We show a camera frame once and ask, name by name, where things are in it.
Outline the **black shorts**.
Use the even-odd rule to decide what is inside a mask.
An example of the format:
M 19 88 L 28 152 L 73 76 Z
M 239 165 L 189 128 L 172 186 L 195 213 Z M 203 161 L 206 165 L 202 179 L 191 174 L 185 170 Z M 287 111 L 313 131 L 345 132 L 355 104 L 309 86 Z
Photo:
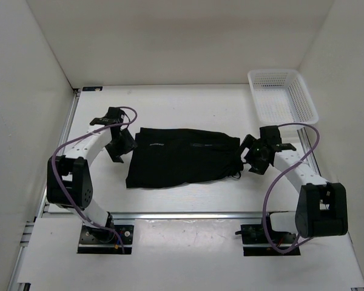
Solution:
M 240 139 L 196 129 L 150 129 L 135 135 L 126 187 L 162 189 L 236 177 Z

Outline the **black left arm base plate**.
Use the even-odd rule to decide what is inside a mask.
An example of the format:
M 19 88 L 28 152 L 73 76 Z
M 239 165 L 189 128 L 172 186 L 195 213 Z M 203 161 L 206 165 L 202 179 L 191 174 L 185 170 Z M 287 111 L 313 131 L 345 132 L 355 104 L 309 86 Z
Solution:
M 82 226 L 77 253 L 92 255 L 131 255 L 134 235 L 133 224 L 117 224 L 115 231 L 122 239 L 124 248 L 112 232 Z

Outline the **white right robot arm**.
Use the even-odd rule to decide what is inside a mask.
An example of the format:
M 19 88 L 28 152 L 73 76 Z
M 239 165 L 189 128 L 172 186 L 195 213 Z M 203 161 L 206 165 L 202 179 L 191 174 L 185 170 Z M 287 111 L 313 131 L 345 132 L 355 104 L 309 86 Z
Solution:
M 346 189 L 341 183 L 322 178 L 301 160 L 292 144 L 282 143 L 281 138 L 256 139 L 247 135 L 240 146 L 240 150 L 244 149 L 248 149 L 244 159 L 251 166 L 250 172 L 262 175 L 273 166 L 298 192 L 295 211 L 272 212 L 268 222 L 260 227 L 265 241 L 273 243 L 283 232 L 298 233 L 302 238 L 347 233 Z

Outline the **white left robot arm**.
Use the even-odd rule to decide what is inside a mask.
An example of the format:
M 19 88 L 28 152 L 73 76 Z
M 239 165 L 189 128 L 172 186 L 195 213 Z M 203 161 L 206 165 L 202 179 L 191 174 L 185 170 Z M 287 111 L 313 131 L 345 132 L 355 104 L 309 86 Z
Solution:
M 56 149 L 47 164 L 47 200 L 77 215 L 87 231 L 101 243 L 123 246 L 115 230 L 110 212 L 102 209 L 93 198 L 90 166 L 104 149 L 112 162 L 122 163 L 122 156 L 137 145 L 128 127 L 133 123 L 124 111 L 116 117 L 103 116 L 90 122 L 87 133 L 63 144 L 72 145 L 63 155 Z

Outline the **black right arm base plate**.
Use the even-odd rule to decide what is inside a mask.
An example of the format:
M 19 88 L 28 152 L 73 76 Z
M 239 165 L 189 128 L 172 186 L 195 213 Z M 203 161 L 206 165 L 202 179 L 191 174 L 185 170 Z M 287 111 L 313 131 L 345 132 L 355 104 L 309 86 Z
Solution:
M 275 246 L 281 250 L 289 248 L 296 239 L 296 235 L 288 232 L 275 232 L 268 228 L 270 237 Z M 277 252 L 268 243 L 263 226 L 260 224 L 242 224 L 240 229 L 235 232 L 240 236 L 243 244 L 243 256 L 300 256 L 299 247 L 292 251 L 282 254 Z

